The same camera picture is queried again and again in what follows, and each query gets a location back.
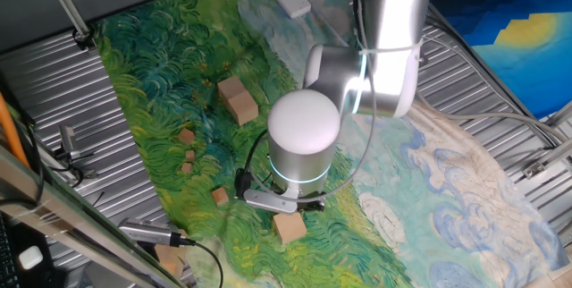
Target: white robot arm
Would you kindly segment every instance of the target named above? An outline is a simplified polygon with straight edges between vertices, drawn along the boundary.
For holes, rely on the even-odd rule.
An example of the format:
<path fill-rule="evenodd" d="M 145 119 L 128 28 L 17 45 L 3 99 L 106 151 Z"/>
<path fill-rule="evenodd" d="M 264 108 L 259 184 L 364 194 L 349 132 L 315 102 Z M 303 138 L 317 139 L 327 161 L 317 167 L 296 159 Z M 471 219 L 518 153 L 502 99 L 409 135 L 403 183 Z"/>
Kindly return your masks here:
<path fill-rule="evenodd" d="M 363 47 L 314 46 L 304 88 L 281 97 L 268 116 L 273 184 L 282 194 L 246 190 L 237 191 L 239 198 L 281 213 L 307 207 L 299 202 L 311 198 L 316 199 L 314 208 L 324 206 L 320 196 L 343 116 L 372 114 L 374 102 L 375 112 L 389 117 L 400 117 L 411 107 L 428 4 L 357 0 Z"/>

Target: small wooden block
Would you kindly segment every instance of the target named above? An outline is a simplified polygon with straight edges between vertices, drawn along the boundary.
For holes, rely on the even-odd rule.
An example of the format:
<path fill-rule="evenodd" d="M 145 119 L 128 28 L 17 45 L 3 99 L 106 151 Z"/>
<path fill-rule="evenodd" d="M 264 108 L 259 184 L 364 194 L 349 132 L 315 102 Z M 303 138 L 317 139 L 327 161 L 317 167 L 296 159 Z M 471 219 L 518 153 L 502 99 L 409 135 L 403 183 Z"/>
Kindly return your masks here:
<path fill-rule="evenodd" d="M 185 232 L 185 230 L 179 229 L 179 233 L 181 234 L 181 236 L 189 238 L 189 235 Z M 179 247 L 179 258 L 181 258 L 181 260 L 183 261 L 183 265 L 189 263 L 187 262 L 187 246 Z"/>
<path fill-rule="evenodd" d="M 183 163 L 181 166 L 181 171 L 186 174 L 190 174 L 193 171 L 193 165 L 191 163 Z"/>
<path fill-rule="evenodd" d="M 572 271 L 568 270 L 556 279 L 552 279 L 556 288 L 572 288 Z"/>
<path fill-rule="evenodd" d="M 278 235 L 282 239 L 282 244 L 288 244 L 306 236 L 306 225 L 299 212 L 291 216 L 282 213 L 275 215 L 274 224 L 276 225 Z"/>
<path fill-rule="evenodd" d="M 214 201 L 216 202 L 217 206 L 221 206 L 222 204 L 226 203 L 229 201 L 229 196 L 226 195 L 226 191 L 224 190 L 224 188 L 219 188 L 213 191 L 213 198 Z"/>
<path fill-rule="evenodd" d="M 193 140 L 195 140 L 195 133 L 186 128 L 183 128 L 182 131 L 179 133 L 179 140 L 181 140 L 187 145 L 190 145 L 193 142 Z"/>
<path fill-rule="evenodd" d="M 155 246 L 155 252 L 159 257 L 159 263 L 161 266 L 177 278 L 181 278 L 183 264 L 179 259 L 179 255 L 181 253 L 180 248 L 157 244 Z"/>
<path fill-rule="evenodd" d="M 566 274 L 568 271 L 572 271 L 572 264 L 568 264 L 567 266 L 564 266 L 560 269 L 550 271 L 550 273 L 548 273 L 548 277 L 550 277 L 552 281 L 555 281 L 558 277 Z"/>
<path fill-rule="evenodd" d="M 248 92 L 229 99 L 229 110 L 240 126 L 258 117 L 257 102 Z"/>
<path fill-rule="evenodd" d="M 185 152 L 185 159 L 189 161 L 195 160 L 195 151 L 194 150 L 187 150 Z"/>
<path fill-rule="evenodd" d="M 225 104 L 228 104 L 228 101 L 232 97 L 236 97 L 246 91 L 244 85 L 240 81 L 240 78 L 237 76 L 232 76 L 227 80 L 220 81 L 217 87 Z"/>
<path fill-rule="evenodd" d="M 548 275 L 543 275 L 528 283 L 524 288 L 556 288 Z"/>

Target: white light ring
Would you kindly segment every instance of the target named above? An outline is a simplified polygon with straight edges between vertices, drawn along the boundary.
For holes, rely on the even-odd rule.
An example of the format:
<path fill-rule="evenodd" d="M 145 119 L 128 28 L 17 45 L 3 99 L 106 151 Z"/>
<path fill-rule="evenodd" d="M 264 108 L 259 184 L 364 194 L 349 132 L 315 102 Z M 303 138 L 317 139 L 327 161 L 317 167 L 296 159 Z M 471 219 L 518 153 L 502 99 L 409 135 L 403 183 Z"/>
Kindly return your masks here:
<path fill-rule="evenodd" d="M 351 111 L 352 114 L 358 112 L 359 103 L 361 102 L 361 94 L 364 91 L 364 80 L 366 79 L 366 65 L 367 65 L 367 55 L 361 55 L 361 68 L 359 69 L 359 88 L 357 89 L 356 101 L 354 102 L 354 109 Z"/>
<path fill-rule="evenodd" d="M 297 180 L 292 180 L 289 177 L 284 176 L 282 173 L 280 173 L 278 171 L 278 169 L 276 168 L 276 166 L 274 166 L 274 164 L 272 163 L 272 159 L 269 159 L 270 161 L 270 166 L 272 167 L 272 169 L 278 174 L 278 176 L 280 176 L 281 178 L 283 178 L 284 180 L 288 181 L 288 182 L 295 182 L 298 184 L 306 184 L 306 183 L 310 183 L 310 182 L 314 182 L 317 181 L 319 179 L 321 179 L 322 177 L 324 177 L 324 175 L 326 175 L 328 173 L 328 171 L 330 170 L 330 167 L 332 167 L 332 165 L 329 165 L 328 168 L 325 169 L 325 171 L 323 173 L 321 173 L 320 175 L 318 175 L 317 177 L 311 179 L 311 180 L 307 180 L 307 181 L 297 181 Z"/>

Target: wooden cube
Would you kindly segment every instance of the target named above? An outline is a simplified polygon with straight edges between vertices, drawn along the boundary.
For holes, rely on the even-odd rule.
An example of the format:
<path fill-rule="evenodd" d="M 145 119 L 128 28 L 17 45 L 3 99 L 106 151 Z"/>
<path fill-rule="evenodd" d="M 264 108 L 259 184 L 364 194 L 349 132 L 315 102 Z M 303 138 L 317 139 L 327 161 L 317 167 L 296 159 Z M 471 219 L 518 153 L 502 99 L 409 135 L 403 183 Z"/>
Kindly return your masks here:
<path fill-rule="evenodd" d="M 240 126 L 258 117 L 257 102 L 248 92 L 229 99 L 229 110 Z"/>
<path fill-rule="evenodd" d="M 275 215 L 273 220 L 278 235 L 282 239 L 282 244 L 288 244 L 306 236 L 306 225 L 299 212 L 293 215 L 280 213 Z"/>
<path fill-rule="evenodd" d="M 219 188 L 213 191 L 213 198 L 214 201 L 216 202 L 217 206 L 221 206 L 222 204 L 226 203 L 229 201 L 229 196 L 226 195 L 226 191 L 224 190 L 224 188 Z"/>
<path fill-rule="evenodd" d="M 179 133 L 179 140 L 181 140 L 187 145 L 190 145 L 193 142 L 193 140 L 195 140 L 195 133 L 186 128 L 183 128 L 182 131 Z"/>
<path fill-rule="evenodd" d="M 155 246 L 155 252 L 159 257 L 161 266 L 167 269 L 172 275 L 181 278 L 183 263 L 179 259 L 181 253 L 180 248 L 157 244 Z"/>
<path fill-rule="evenodd" d="M 228 101 L 232 97 L 236 97 L 239 94 L 247 91 L 244 85 L 237 76 L 232 76 L 227 80 L 220 81 L 217 85 L 218 93 L 224 100 L 224 103 L 228 105 Z"/>
<path fill-rule="evenodd" d="M 179 229 L 179 233 L 181 234 L 181 236 L 184 236 L 185 238 L 189 238 L 189 235 L 185 232 L 185 230 Z M 187 246 L 179 247 L 179 258 L 182 261 L 182 265 L 185 266 L 189 263 L 187 261 Z"/>
<path fill-rule="evenodd" d="M 185 159 L 189 161 L 195 160 L 195 151 L 194 150 L 187 150 L 185 152 Z"/>
<path fill-rule="evenodd" d="M 181 170 L 186 174 L 190 174 L 193 171 L 193 165 L 191 163 L 183 163 Z"/>

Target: painted mat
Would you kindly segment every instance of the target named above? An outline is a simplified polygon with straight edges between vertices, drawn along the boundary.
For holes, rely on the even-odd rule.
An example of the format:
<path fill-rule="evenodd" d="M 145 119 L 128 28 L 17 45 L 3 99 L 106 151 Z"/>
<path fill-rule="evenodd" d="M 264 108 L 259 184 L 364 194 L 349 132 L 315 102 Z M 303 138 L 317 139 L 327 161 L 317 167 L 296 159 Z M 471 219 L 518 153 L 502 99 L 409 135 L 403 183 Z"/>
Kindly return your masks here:
<path fill-rule="evenodd" d="M 308 233 L 281 245 L 273 214 L 233 196 L 272 104 L 302 82 L 309 48 L 351 37 L 345 0 L 310 0 L 290 20 L 275 0 L 155 0 L 98 23 L 97 43 L 164 209 L 223 262 L 225 287 L 518 287 L 568 263 L 558 237 L 487 152 L 427 108 L 378 119 L 359 177 L 303 215 Z M 320 19 L 328 19 L 329 24 Z M 332 33 L 332 28 L 340 35 Z M 239 127 L 216 83 L 239 76 L 259 117 Z M 344 122 L 326 191 L 361 157 L 370 117 Z M 188 128 L 191 146 L 178 141 Z M 184 174 L 185 150 L 197 159 Z M 266 176 L 264 146 L 253 167 Z M 212 259 L 190 248 L 200 287 Z"/>

